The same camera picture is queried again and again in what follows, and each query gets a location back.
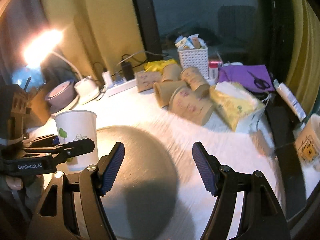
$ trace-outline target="white tube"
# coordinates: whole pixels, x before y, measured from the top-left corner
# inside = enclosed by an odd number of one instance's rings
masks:
[[[51,54],[57,56],[58,58],[62,59],[65,63],[67,63],[70,67],[73,68],[73,70],[76,71],[76,73],[78,74],[80,80],[83,80],[82,75],[80,74],[79,70],[76,68],[75,65],[73,65],[70,61],[68,61],[66,58],[64,58],[63,56],[59,55],[58,53],[54,52],[54,51],[50,51]]]
[[[109,71],[103,72],[102,77],[108,88],[113,87],[113,82]]]
[[[274,86],[278,92],[278,94],[283,98],[283,100],[287,103],[287,105],[291,108],[294,114],[298,117],[299,121],[302,122],[307,116],[304,112],[303,108],[297,101],[294,94],[290,91],[290,89],[284,84],[275,79]]]

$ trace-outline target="white cable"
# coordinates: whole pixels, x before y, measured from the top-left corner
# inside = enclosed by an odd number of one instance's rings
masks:
[[[137,54],[139,54],[139,53],[148,53],[148,54],[155,55],[155,56],[164,56],[164,55],[166,55],[166,54],[157,54],[157,53],[153,53],[153,52],[150,52],[150,51],[141,50],[141,51],[138,51],[138,52],[132,54],[131,56],[125,58],[124,60],[121,60],[116,66],[120,65],[122,62],[125,62],[127,59],[129,59],[129,58],[131,58],[131,57],[133,57],[134,55],[137,55]]]
[[[75,65],[73,65],[70,61],[68,61],[66,58],[64,58],[63,56],[59,55],[58,53],[54,52],[54,51],[50,51],[51,54],[57,56],[58,58],[62,59],[65,63],[67,63],[70,67],[72,67],[77,75],[79,76],[80,80],[83,80],[82,75],[80,74],[79,70],[76,68]]]
[[[222,62],[222,66],[223,66],[223,60],[222,60],[222,58],[221,58],[221,56],[220,56],[218,51],[217,51],[217,56],[218,56],[219,60]]]
[[[262,100],[262,102],[265,102],[265,101],[267,101],[267,102],[266,102],[266,105],[265,105],[264,108],[263,108],[263,111],[262,111],[261,115],[260,115],[259,118],[258,118],[258,121],[257,121],[257,124],[256,124],[256,131],[258,131],[258,124],[259,124],[259,122],[260,122],[260,120],[261,120],[261,118],[262,118],[262,116],[263,116],[263,114],[264,114],[264,111],[265,111],[266,108],[267,108],[267,105],[268,105],[268,103],[269,103],[269,100],[270,100],[270,98],[271,98],[271,94],[270,94],[268,91],[266,91],[266,93],[268,94],[268,96],[267,96],[267,98],[265,98],[264,100]]]

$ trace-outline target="label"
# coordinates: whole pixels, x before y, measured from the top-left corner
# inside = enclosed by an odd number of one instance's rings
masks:
[[[27,170],[27,169],[38,169],[42,168],[41,163],[36,163],[36,164],[29,164],[29,165],[18,165],[19,170]]]
[[[318,156],[318,151],[311,135],[302,142],[298,149],[298,155],[307,163],[312,162]]]
[[[209,68],[209,79],[217,80],[218,79],[218,68]]]
[[[76,134],[76,137],[72,141],[79,141],[82,139],[87,139],[87,136],[81,135],[81,133]]]
[[[284,101],[287,102],[288,106],[292,109],[292,111],[295,113],[295,115],[298,117],[299,121],[302,122],[303,119],[307,116],[304,112],[303,108],[297,101],[294,94],[290,91],[289,88],[287,88],[284,84],[280,84],[279,89],[282,91],[283,95],[281,97],[284,99]]]

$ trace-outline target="paper cup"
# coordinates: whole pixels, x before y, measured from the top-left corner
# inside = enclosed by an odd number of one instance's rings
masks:
[[[135,73],[134,76],[137,81],[138,92],[153,88],[153,84],[156,82],[160,82],[161,80],[161,73],[158,71],[140,71]]]
[[[294,143],[300,160],[308,165],[319,158],[320,116],[313,114]]]
[[[66,162],[69,171],[80,171],[90,164],[97,164],[99,157],[96,118],[95,113],[85,110],[66,111],[54,118],[61,144],[86,138],[90,138],[95,144],[93,152],[71,158]]]
[[[161,82],[178,81],[182,68],[178,64],[169,64],[163,69]]]
[[[198,125],[204,125],[214,110],[210,100],[196,95],[190,88],[179,87],[170,98],[169,111]]]
[[[182,71],[181,80],[187,82],[198,96],[205,97],[209,94],[210,85],[196,67],[189,67]]]
[[[187,84],[184,81],[166,81],[160,83],[154,83],[153,88],[157,102],[160,107],[169,105],[170,98],[175,90],[179,87],[186,87]]]

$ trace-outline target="purple cloth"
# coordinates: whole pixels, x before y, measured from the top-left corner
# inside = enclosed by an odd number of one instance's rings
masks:
[[[255,78],[251,75],[254,75],[256,78],[264,80],[263,84],[266,87],[261,89],[261,86],[255,84]],[[237,66],[229,65],[219,68],[219,78],[218,82],[224,81],[233,81],[238,82],[243,85],[247,90],[256,93],[263,92],[274,92],[275,88],[273,87],[270,75],[265,65],[256,65],[256,66]]]

